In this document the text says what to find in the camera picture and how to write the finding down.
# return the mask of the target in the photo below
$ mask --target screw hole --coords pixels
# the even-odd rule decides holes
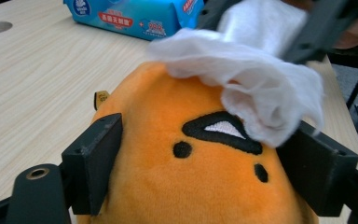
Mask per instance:
[[[48,172],[49,172],[48,168],[38,168],[28,173],[27,179],[36,180],[46,176]]]

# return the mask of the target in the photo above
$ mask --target white tissue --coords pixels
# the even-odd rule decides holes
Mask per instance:
[[[182,29],[153,41],[147,51],[173,77],[199,76],[207,85],[223,86],[225,109],[245,120],[251,138],[277,147],[304,116],[318,129],[324,123],[320,76],[277,58],[305,18],[279,0],[245,0],[225,13],[221,33]]]

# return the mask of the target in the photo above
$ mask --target orange fabric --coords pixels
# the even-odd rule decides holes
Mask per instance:
[[[274,149],[254,155],[182,132],[188,121],[224,110],[220,92],[196,77],[172,78],[162,63],[126,77],[94,117],[123,116],[109,191],[101,214],[79,223],[317,223]],[[180,141],[193,148],[188,158],[172,153]],[[257,179],[257,163],[267,183]]]

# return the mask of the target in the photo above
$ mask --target white embroidered patch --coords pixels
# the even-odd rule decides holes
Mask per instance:
[[[220,121],[213,125],[205,127],[205,131],[217,132],[217,133],[226,133],[233,135],[242,139],[246,139],[242,134],[228,121]]]

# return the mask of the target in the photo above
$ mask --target black dot eye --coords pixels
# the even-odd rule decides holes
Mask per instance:
[[[261,182],[269,182],[269,174],[267,173],[266,169],[262,164],[258,163],[255,165],[255,175]]]
[[[193,147],[189,143],[182,141],[173,146],[173,155],[180,159],[187,158],[190,156],[192,150]]]

